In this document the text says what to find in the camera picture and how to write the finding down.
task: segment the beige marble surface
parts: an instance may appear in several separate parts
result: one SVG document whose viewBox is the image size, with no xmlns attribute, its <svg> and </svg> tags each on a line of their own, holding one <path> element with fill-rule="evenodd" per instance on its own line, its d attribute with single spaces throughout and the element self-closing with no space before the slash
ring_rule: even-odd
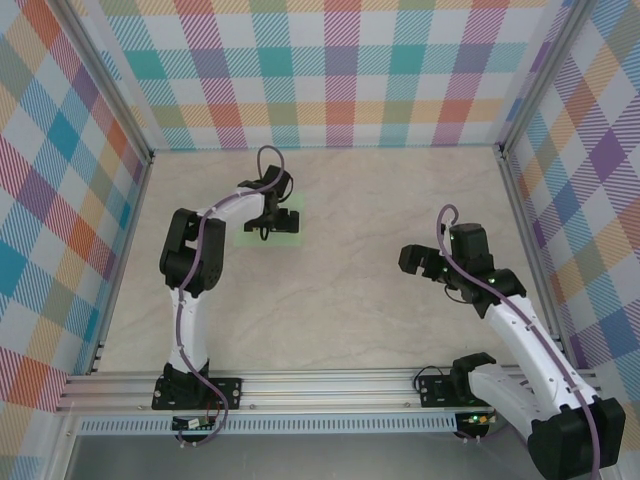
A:
<svg viewBox="0 0 640 480">
<path fill-rule="evenodd" d="M 472 307 L 397 265 L 404 245 L 437 246 L 436 215 L 451 202 L 460 221 L 486 228 L 496 266 L 513 269 L 537 297 L 490 148 L 285 156 L 304 195 L 302 246 L 236 248 L 227 236 L 222 279 L 208 298 L 212 369 L 448 365 L 479 351 L 513 362 Z M 254 178 L 255 152 L 157 157 L 101 371 L 162 368 L 172 329 L 158 260 L 171 216 L 180 207 L 208 206 Z"/>
</svg>

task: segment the purple cable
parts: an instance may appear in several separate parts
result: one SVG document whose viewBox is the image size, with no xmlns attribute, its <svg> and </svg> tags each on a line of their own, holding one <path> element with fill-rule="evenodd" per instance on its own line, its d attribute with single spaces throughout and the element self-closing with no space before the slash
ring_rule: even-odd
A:
<svg viewBox="0 0 640 480">
<path fill-rule="evenodd" d="M 189 282 L 191 281 L 191 279 L 195 275 L 196 270 L 198 269 L 198 264 L 200 263 L 200 257 L 202 256 L 202 247 L 203 247 L 202 246 L 202 237 L 204 235 L 204 227 L 205 227 L 205 224 L 207 222 L 207 219 L 209 218 L 209 215 L 211 215 L 213 212 L 215 212 L 218 208 L 222 207 L 229 200 L 232 200 L 232 199 L 234 199 L 236 197 L 246 197 L 248 195 L 256 195 L 256 194 L 262 193 L 262 192 L 264 192 L 266 190 L 269 190 L 271 187 L 275 186 L 280 181 L 280 179 L 282 178 L 282 175 L 284 174 L 284 157 L 282 156 L 282 152 L 280 150 L 278 150 L 276 147 L 272 146 L 272 145 L 264 145 L 264 146 L 260 147 L 260 149 L 258 150 L 258 154 L 257 154 L 258 170 L 261 170 L 261 168 L 260 168 L 260 155 L 262 154 L 263 150 L 265 150 L 265 149 L 273 150 L 274 152 L 276 152 L 278 154 L 278 157 L 280 157 L 280 172 L 276 176 L 275 180 L 273 182 L 271 182 L 270 184 L 265 185 L 264 187 L 260 187 L 260 188 L 258 188 L 256 190 L 245 191 L 245 192 L 240 192 L 240 193 L 234 193 L 233 195 L 229 195 L 228 197 L 225 197 L 222 200 L 220 200 L 214 206 L 212 206 L 209 209 L 207 209 L 207 211 L 202 215 L 202 219 L 200 220 L 200 224 L 198 225 L 198 238 L 197 238 L 198 245 L 196 246 L 196 254 L 195 254 L 195 257 L 193 259 L 193 263 L 191 264 L 191 268 L 189 269 L 189 273 L 187 274 L 187 276 L 182 281 L 182 284 L 178 287 L 178 309 L 177 309 L 177 312 L 176 312 L 176 344 L 178 345 L 178 351 L 180 352 L 180 358 L 182 358 L 182 361 L 185 363 L 185 365 L 187 366 L 189 371 L 191 373 L 193 373 L 193 375 L 198 380 L 200 380 L 204 385 L 206 385 L 210 390 L 212 390 L 222 400 L 222 403 L 224 405 L 224 417 L 222 418 L 222 421 L 218 424 L 216 429 L 213 432 L 211 432 L 209 435 L 207 435 L 206 438 L 204 438 L 203 440 L 201 440 L 199 442 L 186 442 L 184 440 L 184 438 L 182 438 L 182 431 L 179 431 L 178 432 L 178 439 L 180 440 L 180 443 L 181 443 L 182 446 L 187 444 L 187 445 L 191 445 L 192 447 L 198 447 L 200 445 L 204 445 L 206 443 L 209 443 L 211 440 L 213 440 L 218 435 L 220 430 L 222 430 L 224 428 L 224 426 L 227 423 L 227 417 L 229 415 L 229 402 L 227 401 L 227 397 L 224 396 L 224 394 L 220 391 L 220 389 L 218 387 L 216 387 L 213 383 L 211 383 L 207 378 L 205 378 L 203 375 L 200 374 L 200 372 L 198 372 L 195 369 L 195 367 L 193 366 L 193 364 L 189 360 L 189 357 L 187 357 L 187 355 L 184 353 L 184 345 L 182 344 L 182 334 L 181 334 L 181 328 L 180 328 L 181 327 L 181 322 L 182 322 L 182 309 L 183 309 L 183 304 L 184 304 L 184 289 L 187 287 L 187 285 L 189 285 Z"/>
<path fill-rule="evenodd" d="M 440 210 L 440 213 L 438 213 L 438 218 L 436 220 L 436 236 L 438 238 L 438 246 L 440 247 L 440 251 L 442 252 L 444 257 L 447 259 L 447 262 L 449 262 L 449 265 L 451 265 L 451 267 L 453 267 L 453 269 L 456 272 L 462 275 L 465 279 L 469 280 L 471 283 L 474 283 L 475 285 L 481 288 L 484 288 L 487 292 L 491 293 L 492 295 L 495 295 L 502 302 L 508 305 L 509 308 L 511 308 L 511 310 L 513 310 L 522 319 L 522 321 L 524 321 L 525 325 L 527 325 L 527 327 L 529 327 L 529 329 L 535 334 L 535 336 L 538 338 L 538 340 L 540 341 L 544 349 L 547 351 L 547 353 L 549 354 L 553 362 L 556 364 L 556 366 L 564 376 L 565 381 L 569 384 L 576 398 L 578 399 L 578 402 L 580 403 L 580 406 L 584 411 L 584 415 L 587 419 L 587 423 L 589 424 L 589 430 L 591 432 L 591 443 L 593 444 L 593 464 L 591 466 L 590 479 L 597 480 L 599 476 L 599 470 L 600 470 L 600 440 L 598 438 L 598 429 L 596 427 L 596 422 L 593 418 L 593 414 L 591 413 L 591 410 L 589 410 L 587 401 L 582 395 L 582 392 L 580 392 L 576 388 L 577 384 L 573 381 L 573 378 L 569 373 L 569 371 L 566 369 L 566 367 L 564 366 L 560 358 L 558 358 L 558 355 L 556 354 L 554 349 L 551 347 L 551 345 L 549 345 L 549 343 L 545 340 L 544 336 L 538 330 L 537 326 L 533 323 L 533 321 L 531 321 L 531 319 L 529 319 L 524 314 L 524 312 L 517 307 L 515 303 L 509 300 L 506 296 L 504 296 L 498 290 L 496 290 L 495 288 L 491 287 L 486 283 L 481 282 L 474 276 L 469 275 L 467 272 L 465 272 L 462 269 L 462 267 L 458 265 L 455 262 L 455 260 L 451 257 L 451 254 L 447 251 L 447 248 L 444 244 L 444 234 L 440 231 L 440 225 L 442 225 L 443 223 L 442 219 L 447 210 L 453 211 L 454 218 L 453 218 L 453 221 L 451 222 L 452 224 L 455 224 L 458 221 L 458 217 L 459 217 L 458 209 L 456 208 L 455 205 L 452 205 L 450 203 L 442 207 L 442 209 Z"/>
</svg>

